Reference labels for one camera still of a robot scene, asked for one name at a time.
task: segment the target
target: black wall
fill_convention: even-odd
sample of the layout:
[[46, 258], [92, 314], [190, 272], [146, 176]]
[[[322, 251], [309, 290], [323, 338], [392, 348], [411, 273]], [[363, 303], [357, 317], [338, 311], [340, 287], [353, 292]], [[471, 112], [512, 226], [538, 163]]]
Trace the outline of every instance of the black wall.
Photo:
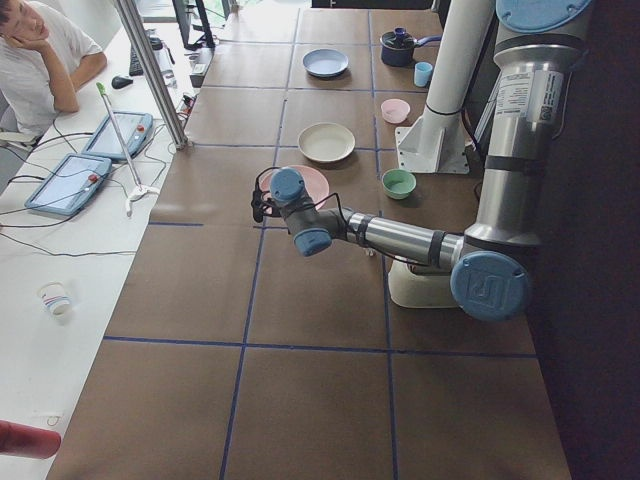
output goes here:
[[639, 13], [596, 3], [539, 209], [529, 322], [574, 480], [640, 479]]

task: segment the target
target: blue joint cap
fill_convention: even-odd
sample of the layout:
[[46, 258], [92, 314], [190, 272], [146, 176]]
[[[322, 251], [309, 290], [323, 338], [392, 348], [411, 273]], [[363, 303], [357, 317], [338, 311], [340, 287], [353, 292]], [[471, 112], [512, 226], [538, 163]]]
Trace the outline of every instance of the blue joint cap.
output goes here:
[[592, 0], [497, 0], [496, 14], [510, 30], [518, 33], [544, 33], [569, 23]]
[[279, 203], [297, 200], [304, 192], [304, 179], [293, 168], [281, 168], [271, 178], [271, 196]]
[[497, 252], [465, 255], [451, 272], [451, 293], [474, 318], [501, 322], [522, 312], [531, 300], [531, 279], [520, 263]]
[[293, 237], [293, 243], [303, 257], [310, 257], [331, 246], [331, 236], [324, 228], [307, 228]]

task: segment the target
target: pot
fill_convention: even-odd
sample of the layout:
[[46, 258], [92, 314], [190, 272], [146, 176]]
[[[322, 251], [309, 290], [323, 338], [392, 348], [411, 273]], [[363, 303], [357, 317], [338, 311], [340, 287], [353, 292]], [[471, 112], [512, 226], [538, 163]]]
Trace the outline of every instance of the pot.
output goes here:
[[416, 40], [407, 31], [398, 27], [380, 37], [382, 44], [382, 63], [392, 67], [406, 67], [413, 62], [413, 50], [429, 42], [439, 42], [441, 35], [433, 35]]

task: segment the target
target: small screen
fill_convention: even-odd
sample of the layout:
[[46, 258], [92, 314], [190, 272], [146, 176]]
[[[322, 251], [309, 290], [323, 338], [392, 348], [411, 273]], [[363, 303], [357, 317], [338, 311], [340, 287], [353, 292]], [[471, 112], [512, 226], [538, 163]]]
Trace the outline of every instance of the small screen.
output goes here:
[[[118, 128], [120, 129], [120, 133], [122, 133], [122, 138], [124, 138], [125, 142], [129, 142], [131, 137], [136, 131], [138, 125], [142, 121], [142, 117], [139, 115], [131, 115], [124, 113], [116, 113], [115, 114], [116, 121], [118, 122]], [[113, 128], [113, 124], [111, 121], [105, 124], [105, 127], [102, 129], [100, 134], [94, 140], [91, 147], [87, 150], [87, 153], [91, 152], [99, 152], [99, 153], [113, 153], [113, 154], [121, 154], [122, 146], [118, 141], [118, 136], [116, 135], [116, 131]]]
[[84, 192], [89, 175], [94, 173], [102, 163], [90, 158], [69, 157], [31, 202], [62, 210], [70, 208], [77, 196]]

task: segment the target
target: bowl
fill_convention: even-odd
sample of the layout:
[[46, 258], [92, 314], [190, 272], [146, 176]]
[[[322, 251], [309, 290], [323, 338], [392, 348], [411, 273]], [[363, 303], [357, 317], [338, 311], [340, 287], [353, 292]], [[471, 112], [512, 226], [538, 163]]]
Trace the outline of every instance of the bowl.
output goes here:
[[347, 127], [337, 123], [316, 123], [298, 137], [298, 147], [309, 160], [332, 163], [349, 156], [356, 139]]
[[387, 170], [382, 175], [382, 186], [387, 197], [402, 200], [407, 198], [416, 188], [416, 177], [407, 170], [394, 168]]
[[399, 98], [385, 100], [382, 102], [380, 109], [382, 110], [384, 121], [394, 124], [404, 122], [411, 111], [409, 104]]

